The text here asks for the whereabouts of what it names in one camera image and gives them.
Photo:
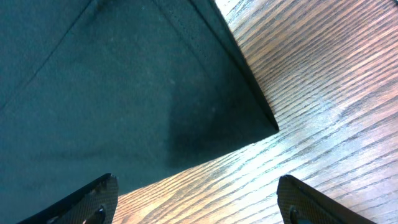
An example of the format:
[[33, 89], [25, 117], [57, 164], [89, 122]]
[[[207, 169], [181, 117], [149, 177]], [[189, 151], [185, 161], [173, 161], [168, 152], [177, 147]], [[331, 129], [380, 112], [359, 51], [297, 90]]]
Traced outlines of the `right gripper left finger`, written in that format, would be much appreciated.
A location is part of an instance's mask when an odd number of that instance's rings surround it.
[[20, 224], [111, 224], [118, 204], [118, 190], [116, 176], [104, 174]]

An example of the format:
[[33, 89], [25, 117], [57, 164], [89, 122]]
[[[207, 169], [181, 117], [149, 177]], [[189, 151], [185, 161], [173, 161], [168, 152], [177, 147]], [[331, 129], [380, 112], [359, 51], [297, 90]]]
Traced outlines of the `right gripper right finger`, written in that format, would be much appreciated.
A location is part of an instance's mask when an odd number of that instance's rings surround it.
[[292, 175], [279, 178], [277, 204], [284, 223], [373, 224]]

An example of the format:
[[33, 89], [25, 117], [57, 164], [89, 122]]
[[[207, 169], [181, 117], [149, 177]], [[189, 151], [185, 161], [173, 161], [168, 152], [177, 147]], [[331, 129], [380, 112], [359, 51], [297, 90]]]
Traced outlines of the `black t-shirt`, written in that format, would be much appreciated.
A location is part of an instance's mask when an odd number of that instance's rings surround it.
[[125, 194], [279, 130], [214, 1], [1, 0], [1, 222]]

